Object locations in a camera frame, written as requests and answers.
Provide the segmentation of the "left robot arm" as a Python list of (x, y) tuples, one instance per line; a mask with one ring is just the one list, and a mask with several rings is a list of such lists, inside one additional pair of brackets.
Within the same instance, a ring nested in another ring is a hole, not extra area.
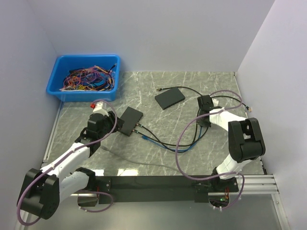
[(49, 219), (70, 195), (85, 191), (98, 196), (95, 172), (79, 165), (101, 146), (101, 141), (119, 131), (124, 121), (112, 112), (93, 113), (72, 146), (49, 165), (30, 169), (23, 181), (17, 211)]

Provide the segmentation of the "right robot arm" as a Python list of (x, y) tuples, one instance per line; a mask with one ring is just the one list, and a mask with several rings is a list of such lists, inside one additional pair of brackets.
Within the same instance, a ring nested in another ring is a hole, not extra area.
[(245, 165), (265, 154), (262, 132), (255, 118), (244, 118), (231, 112), (217, 113), (222, 107), (214, 103), (209, 95), (200, 96), (197, 101), (197, 116), (210, 113), (209, 116), (198, 119), (197, 125), (208, 130), (214, 124), (228, 132), (229, 154), (214, 168), (213, 175), (216, 176), (209, 181), (214, 192), (221, 192), (233, 185), (235, 174)]

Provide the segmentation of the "black network switch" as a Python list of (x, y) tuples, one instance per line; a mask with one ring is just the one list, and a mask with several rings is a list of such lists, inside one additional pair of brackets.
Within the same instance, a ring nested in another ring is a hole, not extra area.
[(154, 98), (163, 110), (185, 100), (184, 94), (177, 87), (158, 94)]
[(128, 106), (120, 117), (124, 122), (120, 129), (120, 133), (129, 137), (142, 117), (142, 112)]

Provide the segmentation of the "black cable gold plug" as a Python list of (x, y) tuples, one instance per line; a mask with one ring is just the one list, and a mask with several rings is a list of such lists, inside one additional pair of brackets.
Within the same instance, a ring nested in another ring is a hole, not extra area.
[[(148, 136), (148, 135), (146, 135), (146, 134), (144, 134), (144, 133), (134, 129), (133, 132), (136, 133), (136, 134), (141, 135), (142, 139), (150, 141), (151, 143), (153, 143), (153, 144), (155, 144), (155, 145), (157, 145), (159, 147), (162, 147), (162, 148), (164, 148), (166, 150), (169, 150), (171, 152), (175, 152), (176, 144), (170, 144), (170, 143), (163, 142), (152, 131), (150, 131), (145, 126), (143, 126), (141, 124), (138, 124), (138, 126), (143, 128), (147, 132), (149, 132), (149, 134), (151, 135), (151, 136)], [(199, 126), (199, 125), (196, 125), (195, 132), (194, 132), (194, 137), (193, 137), (192, 142), (190, 144), (186, 144), (186, 145), (179, 145), (178, 146), (179, 147), (178, 152), (183, 153), (183, 152), (187, 152), (190, 149), (192, 149), (206, 135), (208, 130), (209, 130), (209, 128), (207, 127), (205, 129), (205, 131), (203, 132), (202, 131), (202, 127)]]

